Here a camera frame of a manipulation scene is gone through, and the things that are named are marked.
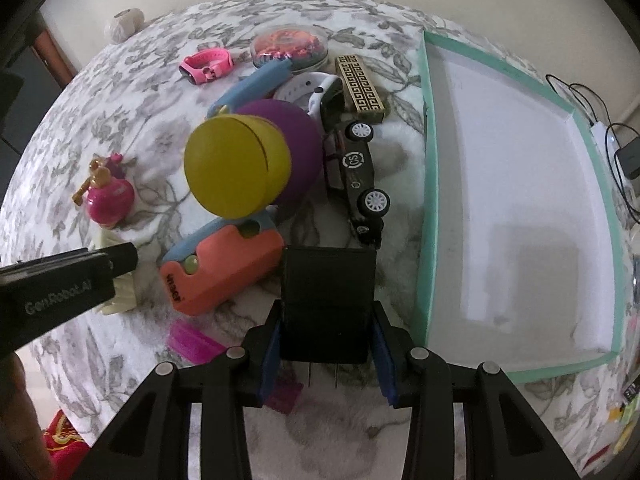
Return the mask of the person left hand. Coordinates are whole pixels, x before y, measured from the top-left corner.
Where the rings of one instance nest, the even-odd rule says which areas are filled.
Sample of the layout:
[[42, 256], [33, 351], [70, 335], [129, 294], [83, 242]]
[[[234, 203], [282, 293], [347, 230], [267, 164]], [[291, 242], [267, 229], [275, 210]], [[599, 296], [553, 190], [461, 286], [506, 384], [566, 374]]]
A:
[[52, 479], [54, 466], [15, 353], [1, 360], [1, 478]]

